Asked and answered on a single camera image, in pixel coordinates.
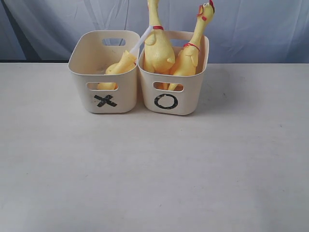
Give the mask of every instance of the white table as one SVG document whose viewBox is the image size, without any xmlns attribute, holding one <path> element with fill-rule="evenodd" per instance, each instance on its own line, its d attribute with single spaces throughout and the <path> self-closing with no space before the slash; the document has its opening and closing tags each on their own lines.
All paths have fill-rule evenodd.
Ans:
<svg viewBox="0 0 309 232">
<path fill-rule="evenodd" d="M 308 232 L 309 65 L 209 64 L 195 113 L 81 105 L 0 64 L 1 232 Z"/>
</svg>

